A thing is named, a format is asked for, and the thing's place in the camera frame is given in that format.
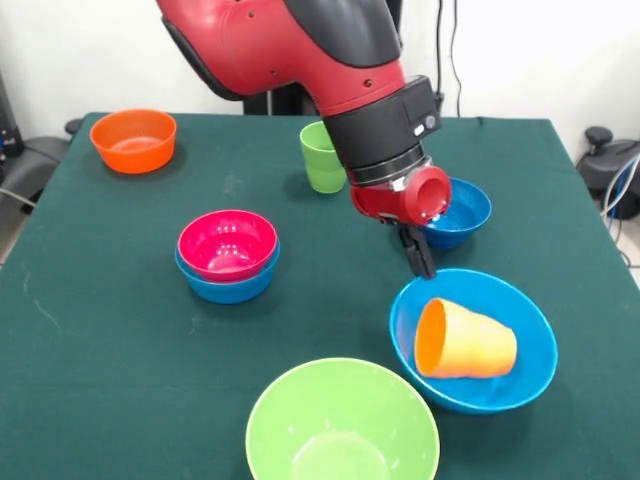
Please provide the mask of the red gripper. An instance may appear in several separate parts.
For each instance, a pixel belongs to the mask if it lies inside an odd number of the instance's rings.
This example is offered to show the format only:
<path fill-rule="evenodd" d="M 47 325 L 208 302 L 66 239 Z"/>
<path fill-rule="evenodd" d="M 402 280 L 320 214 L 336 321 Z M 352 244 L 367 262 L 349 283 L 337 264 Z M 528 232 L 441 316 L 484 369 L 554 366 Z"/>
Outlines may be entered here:
<path fill-rule="evenodd" d="M 399 223 L 398 235 L 412 273 L 425 279 L 436 276 L 436 266 L 421 230 L 447 211 L 452 185 L 446 172 L 435 166 L 413 169 L 407 175 L 378 185 L 351 186 L 351 199 L 363 215 L 386 223 Z"/>

